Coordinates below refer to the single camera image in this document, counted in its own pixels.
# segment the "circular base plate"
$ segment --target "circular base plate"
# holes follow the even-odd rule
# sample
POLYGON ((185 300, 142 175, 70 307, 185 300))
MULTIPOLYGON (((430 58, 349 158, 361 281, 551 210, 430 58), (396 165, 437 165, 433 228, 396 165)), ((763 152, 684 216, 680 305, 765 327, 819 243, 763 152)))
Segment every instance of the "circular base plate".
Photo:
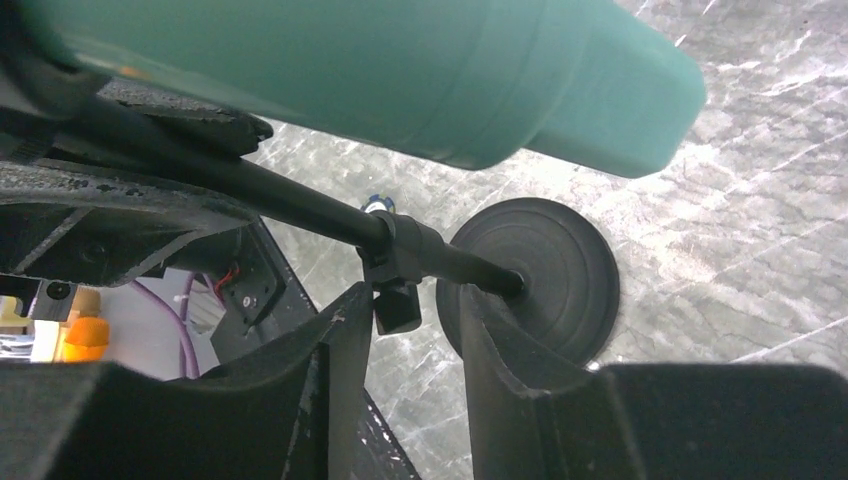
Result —
MULTIPOLYGON (((507 305, 524 331, 575 365, 606 344, 618 314, 619 278, 612 251, 588 220, 565 205, 520 198, 471 218, 451 244, 524 278, 507 305)), ((460 286, 439 280, 436 306, 461 356, 460 286)))

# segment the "green cylinder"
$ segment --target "green cylinder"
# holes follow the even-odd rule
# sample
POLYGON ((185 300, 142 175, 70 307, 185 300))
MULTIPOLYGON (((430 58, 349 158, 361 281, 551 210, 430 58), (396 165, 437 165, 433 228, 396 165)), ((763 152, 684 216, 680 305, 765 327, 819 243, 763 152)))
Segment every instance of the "green cylinder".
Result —
POLYGON ((662 169, 695 63, 609 0, 26 0, 56 61, 466 169, 662 169))

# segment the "gray tile floor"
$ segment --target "gray tile floor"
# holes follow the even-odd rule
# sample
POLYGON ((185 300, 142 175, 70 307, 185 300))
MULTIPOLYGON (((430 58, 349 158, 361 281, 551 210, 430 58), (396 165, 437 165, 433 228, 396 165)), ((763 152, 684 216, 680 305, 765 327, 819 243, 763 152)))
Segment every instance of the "gray tile floor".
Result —
MULTIPOLYGON (((450 238, 500 200, 563 202, 605 234, 623 298, 604 362, 814 362, 848 374, 848 3, 624 0, 701 65, 709 102, 664 172, 613 178, 522 151, 452 170, 288 125, 256 161, 359 206, 370 193, 450 238)), ((360 279, 352 248, 276 238, 317 303, 360 279)), ((424 326, 377 338, 367 387, 427 479, 470 478, 462 366, 424 326)))

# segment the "black clamp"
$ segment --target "black clamp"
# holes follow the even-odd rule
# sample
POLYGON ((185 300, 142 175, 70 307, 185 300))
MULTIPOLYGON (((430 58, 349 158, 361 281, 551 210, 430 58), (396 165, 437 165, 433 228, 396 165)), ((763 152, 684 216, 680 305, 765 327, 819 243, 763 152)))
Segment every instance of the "black clamp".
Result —
POLYGON ((428 263, 438 258, 445 242, 439 232, 406 215, 376 211, 386 223, 389 242, 375 252, 357 249, 365 281, 378 292, 374 300, 377 332, 406 333, 421 326, 417 285, 428 276, 428 263))

